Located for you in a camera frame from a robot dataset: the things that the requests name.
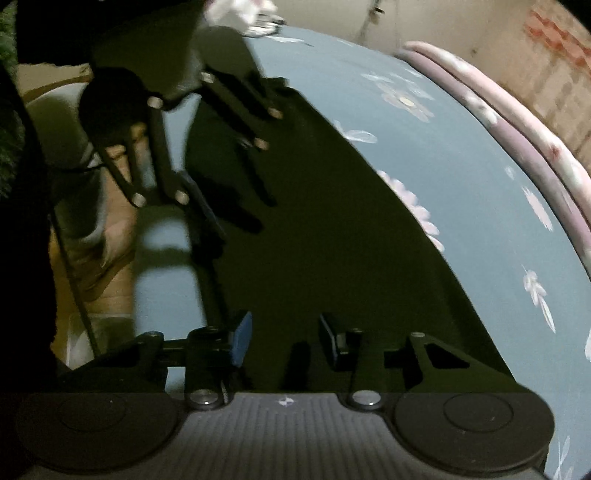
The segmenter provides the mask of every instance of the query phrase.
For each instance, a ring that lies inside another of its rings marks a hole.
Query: round black pad
[[[533,393],[412,393],[398,402],[394,426],[427,463],[488,476],[535,466],[548,451],[554,417]]]
[[[23,446],[49,468],[91,473],[132,465],[178,422],[166,393],[34,394],[17,415]]]

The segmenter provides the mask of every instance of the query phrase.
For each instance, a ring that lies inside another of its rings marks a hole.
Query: blue bedsheet
[[[540,192],[476,118],[403,61],[298,28],[248,42],[265,75],[287,78],[415,214],[517,381],[553,409],[546,473],[580,478],[591,469],[591,281]],[[198,101],[167,117],[177,166]],[[179,338],[204,324],[188,252],[179,212],[140,211],[138,333]]]

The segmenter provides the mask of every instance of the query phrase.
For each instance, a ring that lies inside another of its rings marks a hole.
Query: metal screw
[[[202,72],[201,73],[201,79],[205,83],[213,83],[213,82],[216,81],[216,78],[214,77],[214,75],[212,75],[211,73],[208,73],[208,72]]]
[[[181,205],[188,205],[190,200],[189,196],[182,190],[177,190],[177,193],[174,194],[174,199]]]
[[[131,203],[138,208],[142,208],[146,205],[146,197],[141,193],[134,193],[134,196],[131,197]]]
[[[359,390],[352,395],[353,401],[362,407],[371,407],[382,400],[382,396],[373,390]]]
[[[261,138],[255,138],[255,146],[261,150],[269,150],[269,142],[265,142]]]
[[[202,388],[189,395],[189,399],[193,403],[204,407],[214,404],[218,401],[219,397],[220,396],[217,392],[208,390],[207,388]]]
[[[267,110],[267,112],[269,112],[269,115],[271,115],[273,118],[277,118],[278,120],[283,118],[283,113],[277,110],[277,108],[271,107]]]
[[[158,97],[148,98],[148,106],[160,110],[164,106],[164,101]]]

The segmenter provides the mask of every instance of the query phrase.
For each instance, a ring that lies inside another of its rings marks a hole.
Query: black metal bracket
[[[61,392],[148,393],[164,391],[168,367],[185,367],[185,400],[209,410],[232,399],[232,375],[242,366],[252,337],[252,315],[239,312],[233,330],[203,327],[185,339],[147,332],[61,375]]]
[[[270,148],[266,125],[283,118],[276,107],[273,90],[262,77],[243,37],[227,27],[204,27],[196,35],[195,48],[201,57],[201,86],[196,93],[215,109],[236,132],[239,155],[246,175],[259,198],[276,204],[256,170],[256,156]],[[164,112],[174,105],[157,92],[149,92],[142,80],[124,68],[97,68],[79,105],[79,118],[90,142],[115,179],[126,199],[136,207],[174,203],[194,204],[220,238],[225,234],[217,221],[216,205],[210,206],[200,186],[183,172],[172,168],[164,129]],[[131,128],[145,124],[150,141],[151,162],[158,194],[147,192],[141,181]],[[123,145],[131,181],[127,181],[106,149]],[[232,210],[239,209],[234,205]]]
[[[357,366],[359,347],[363,332],[359,329],[348,329],[338,319],[323,313],[318,320],[318,337],[322,350],[332,370],[335,372],[352,372]]]

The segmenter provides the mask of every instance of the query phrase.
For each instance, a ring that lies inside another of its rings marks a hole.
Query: pink folded blanket
[[[591,225],[591,178],[565,144],[536,116],[473,65],[454,54],[420,41],[406,42],[478,93],[540,151],[579,205]]]
[[[396,56],[439,85],[484,125],[538,187],[591,277],[591,228],[563,182],[532,143],[464,83],[427,56],[411,50],[401,50]]]

